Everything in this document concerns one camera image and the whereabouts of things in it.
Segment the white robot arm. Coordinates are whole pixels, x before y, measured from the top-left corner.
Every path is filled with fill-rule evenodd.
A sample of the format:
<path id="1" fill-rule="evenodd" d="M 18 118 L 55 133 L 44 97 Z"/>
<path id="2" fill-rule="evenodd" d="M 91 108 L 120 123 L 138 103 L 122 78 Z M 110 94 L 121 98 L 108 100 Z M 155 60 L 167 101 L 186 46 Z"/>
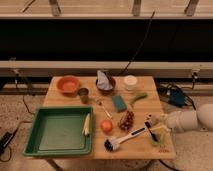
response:
<path id="1" fill-rule="evenodd" d="M 147 118 L 147 122 L 152 131 L 163 128 L 174 133 L 188 131 L 213 132 L 213 104 L 203 104 L 196 110 L 151 115 Z"/>

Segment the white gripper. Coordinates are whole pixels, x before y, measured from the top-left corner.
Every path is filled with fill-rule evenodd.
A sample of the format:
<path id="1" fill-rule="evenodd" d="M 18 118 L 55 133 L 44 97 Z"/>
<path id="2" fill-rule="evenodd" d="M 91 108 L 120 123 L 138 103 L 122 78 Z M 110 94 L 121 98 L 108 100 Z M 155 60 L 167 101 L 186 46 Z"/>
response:
<path id="1" fill-rule="evenodd" d="M 155 133 L 170 133 L 171 130 L 165 125 L 164 115 L 148 114 L 145 122 L 148 121 L 151 125 L 151 131 Z"/>

